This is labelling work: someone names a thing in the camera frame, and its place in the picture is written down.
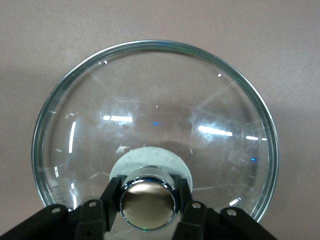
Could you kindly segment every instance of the chrome knob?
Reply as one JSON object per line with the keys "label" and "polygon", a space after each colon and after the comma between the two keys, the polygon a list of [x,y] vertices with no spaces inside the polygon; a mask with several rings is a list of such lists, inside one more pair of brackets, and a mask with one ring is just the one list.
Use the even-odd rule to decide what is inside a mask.
{"label": "chrome knob", "polygon": [[152,231],[167,226],[178,213],[178,193],[164,170],[147,166],[129,175],[121,187],[120,214],[131,226]]}

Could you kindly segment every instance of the beige background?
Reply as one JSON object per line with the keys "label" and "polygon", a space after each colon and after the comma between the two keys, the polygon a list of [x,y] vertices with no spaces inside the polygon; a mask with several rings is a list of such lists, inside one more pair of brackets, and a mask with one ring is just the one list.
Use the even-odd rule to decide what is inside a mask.
{"label": "beige background", "polygon": [[31,168],[38,113],[56,83],[107,47],[164,39],[243,73],[280,142],[261,224],[278,239],[320,239],[320,1],[0,1],[0,234],[43,206]]}

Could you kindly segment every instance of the metal cylinder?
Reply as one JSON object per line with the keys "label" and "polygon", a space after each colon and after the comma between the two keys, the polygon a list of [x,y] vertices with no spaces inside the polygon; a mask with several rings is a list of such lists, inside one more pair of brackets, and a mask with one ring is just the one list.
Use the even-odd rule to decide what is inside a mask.
{"label": "metal cylinder", "polygon": [[175,181],[159,167],[146,166],[133,172],[121,191],[120,214],[139,230],[163,228],[179,211]]}

